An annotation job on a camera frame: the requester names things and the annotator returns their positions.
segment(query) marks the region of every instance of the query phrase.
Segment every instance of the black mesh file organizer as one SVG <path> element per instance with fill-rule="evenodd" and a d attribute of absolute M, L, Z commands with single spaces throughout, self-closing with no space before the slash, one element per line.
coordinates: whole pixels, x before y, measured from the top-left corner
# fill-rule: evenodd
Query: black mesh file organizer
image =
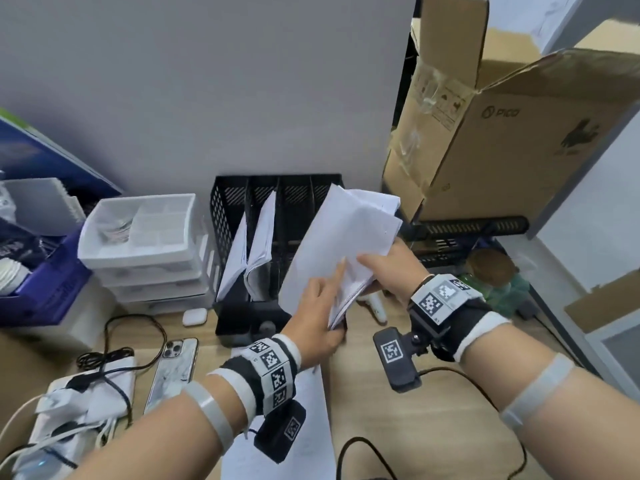
<path fill-rule="evenodd" d="M 224 300 L 214 305 L 218 315 L 216 334 L 223 345 L 249 345 L 274 331 L 282 330 L 290 315 L 278 306 L 280 286 L 331 184 L 342 185 L 342 176 L 216 177 L 211 190 L 210 210 L 223 270 L 243 213 L 246 213 L 246 253 L 249 256 L 260 209 L 270 193 L 276 191 L 269 300 L 251 301 L 244 287 L 243 276 L 240 275 Z"/>

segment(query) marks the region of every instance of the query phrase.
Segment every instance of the white strap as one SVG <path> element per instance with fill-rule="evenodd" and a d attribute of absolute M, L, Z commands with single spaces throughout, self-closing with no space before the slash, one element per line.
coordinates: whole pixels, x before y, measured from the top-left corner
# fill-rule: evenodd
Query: white strap
<path fill-rule="evenodd" d="M 510 322 L 505 317 L 496 312 L 488 312 L 486 315 L 484 315 L 484 317 L 480 318 L 480 321 L 476 323 L 476 326 L 471 329 L 469 334 L 464 339 L 462 339 L 458 350 L 456 350 L 456 353 L 453 354 L 453 359 L 455 359 L 456 362 L 460 362 L 460 359 L 462 359 L 462 354 L 464 354 L 465 349 L 469 345 L 471 345 L 471 343 L 473 343 L 476 339 L 482 337 L 485 333 L 489 333 L 498 325 L 502 325 L 504 323 Z"/>
<path fill-rule="evenodd" d="M 292 339 L 281 333 L 277 333 L 273 336 L 273 338 L 279 339 L 289 349 L 289 353 L 292 355 L 293 360 L 296 361 L 296 366 L 298 366 L 298 371 L 300 371 L 300 366 L 302 365 L 302 355 L 300 355 L 298 346 L 295 345 Z"/>
<path fill-rule="evenodd" d="M 255 396 L 244 377 L 231 369 L 216 369 L 207 375 L 210 376 L 212 374 L 222 377 L 234 388 L 244 406 L 244 412 L 246 412 L 248 420 L 247 425 L 251 424 L 251 421 L 255 418 Z"/>
<path fill-rule="evenodd" d="M 511 429 L 524 424 L 533 413 L 553 394 L 572 371 L 575 364 L 562 354 L 557 354 L 538 378 L 529 384 L 500 414 L 502 421 Z"/>
<path fill-rule="evenodd" d="M 188 383 L 182 391 L 190 395 L 198 404 L 204 416 L 207 417 L 213 429 L 215 429 L 218 434 L 218 438 L 222 444 L 222 453 L 226 453 L 234 442 L 234 432 L 216 400 L 213 399 L 208 390 L 196 381 Z"/>

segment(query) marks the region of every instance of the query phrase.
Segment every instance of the white wall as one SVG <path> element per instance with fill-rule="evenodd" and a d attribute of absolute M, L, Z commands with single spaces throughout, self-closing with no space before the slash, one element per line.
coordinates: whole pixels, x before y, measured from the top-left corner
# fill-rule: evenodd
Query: white wall
<path fill-rule="evenodd" d="M 0 0 L 0 106 L 133 194 L 378 188 L 415 0 Z"/>
<path fill-rule="evenodd" d="M 640 267 L 640 114 L 538 237 L 590 290 Z"/>

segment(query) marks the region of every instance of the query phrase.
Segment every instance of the black cable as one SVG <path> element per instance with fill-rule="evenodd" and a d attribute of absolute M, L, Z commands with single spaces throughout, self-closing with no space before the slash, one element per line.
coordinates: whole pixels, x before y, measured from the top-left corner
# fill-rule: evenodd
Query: black cable
<path fill-rule="evenodd" d="M 556 342 L 558 343 L 558 345 L 560 345 L 562 349 L 569 355 L 569 357 L 571 357 L 572 361 L 574 361 L 578 367 L 582 367 L 582 364 L 578 361 L 578 359 L 574 357 L 573 352 L 571 352 L 571 350 L 569 350 L 569 348 L 567 348 L 567 346 L 565 346 L 564 343 L 562 343 L 562 340 L 560 340 L 558 336 L 551 331 L 551 329 L 546 325 L 546 323 L 540 320 L 540 318 L 538 318 L 537 315 L 533 315 L 533 318 L 536 320 L 536 322 L 540 323 L 540 325 L 542 325 L 551 334 L 551 336 L 554 339 L 556 339 Z"/>
<path fill-rule="evenodd" d="M 44 453 L 48 455 L 51 455 L 53 458 L 58 460 L 60 463 L 68 466 L 69 468 L 72 468 L 74 470 L 78 468 L 76 463 L 64 457 L 62 454 L 60 454 L 57 450 L 54 450 L 53 448 L 43 448 L 42 451 L 44 451 Z"/>
<path fill-rule="evenodd" d="M 105 371 L 104 368 L 109 362 L 113 362 L 114 360 L 119 360 L 126 357 L 132 357 L 134 355 L 134 350 L 131 347 L 122 347 L 114 351 L 109 351 L 109 325 L 116 320 L 121 320 L 123 318 L 144 318 L 151 322 L 151 324 L 156 327 L 160 331 L 163 337 L 163 344 L 160 347 L 160 350 L 156 354 L 156 356 L 151 360 L 151 362 L 146 363 L 144 365 L 135 365 L 132 367 L 119 367 L 118 369 L 112 369 L 110 371 Z M 164 351 L 164 347 L 167 343 L 167 335 L 164 327 L 160 325 L 160 323 L 151 315 L 132 313 L 126 315 L 118 315 L 116 317 L 112 317 L 104 324 L 104 351 L 103 352 L 87 352 L 85 354 L 80 355 L 76 359 L 76 366 L 80 371 L 91 371 L 93 369 L 98 369 L 96 379 L 94 381 L 102 380 L 111 386 L 115 391 L 122 397 L 126 407 L 127 407 L 127 428 L 129 428 L 133 424 L 133 408 L 131 406 L 131 401 L 129 400 L 129 396 L 112 380 L 110 380 L 107 375 L 114 374 L 116 372 L 128 372 L 128 371 L 144 371 L 149 367 L 153 366 L 160 357 L 162 357 L 162 353 Z"/>
<path fill-rule="evenodd" d="M 373 450 L 373 453 L 376 454 L 380 462 L 385 466 L 385 468 L 387 469 L 387 472 L 389 473 L 389 475 L 391 475 L 392 480 L 398 480 L 398 477 L 396 477 L 396 474 L 391 469 L 387 461 L 384 459 L 384 457 L 382 456 L 382 453 L 380 453 L 380 451 L 378 451 L 378 449 L 375 446 L 373 446 L 373 443 L 371 443 L 368 439 L 363 438 L 362 436 L 354 436 L 353 438 L 348 440 L 347 443 L 345 443 L 342 449 L 340 450 L 340 455 L 338 455 L 338 463 L 335 468 L 335 480 L 342 480 L 342 462 L 344 461 L 344 455 L 345 453 L 347 453 L 347 448 L 349 448 L 349 446 L 357 442 L 368 444 L 369 447 Z"/>
<path fill-rule="evenodd" d="M 489 404 L 491 404 L 493 406 L 493 408 L 496 411 L 498 411 L 498 408 L 495 407 L 495 404 L 493 403 L 491 398 L 489 398 L 489 395 L 484 391 L 484 389 L 482 389 L 482 387 L 480 387 L 480 384 L 478 384 L 475 380 L 471 379 L 464 372 L 461 372 L 461 371 L 459 371 L 457 369 L 452 369 L 451 367 L 432 367 L 430 369 L 425 369 L 423 371 L 418 372 L 418 375 L 425 376 L 430 372 L 436 372 L 436 371 L 455 372 L 457 375 L 464 377 L 466 380 L 471 382 L 471 384 L 473 384 L 476 387 L 476 389 L 478 389 L 478 391 L 480 391 L 480 394 L 482 394 L 484 396 L 484 398 L 487 401 L 489 401 Z M 518 443 L 520 443 L 520 448 L 522 448 L 522 464 L 509 474 L 509 476 L 507 477 L 507 480 L 511 480 L 512 478 L 514 478 L 516 475 L 521 473 L 524 470 L 524 468 L 527 466 L 527 460 L 528 460 L 527 450 L 524 448 L 524 444 L 522 444 L 522 442 L 519 439 L 518 439 Z"/>

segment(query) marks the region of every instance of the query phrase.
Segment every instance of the phone case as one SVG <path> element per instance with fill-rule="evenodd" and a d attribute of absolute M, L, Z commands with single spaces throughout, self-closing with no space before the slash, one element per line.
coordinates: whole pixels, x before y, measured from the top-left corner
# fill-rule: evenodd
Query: phone case
<path fill-rule="evenodd" d="M 198 354 L 198 339 L 169 340 L 158 361 L 145 414 L 162 400 L 180 394 L 190 380 Z"/>

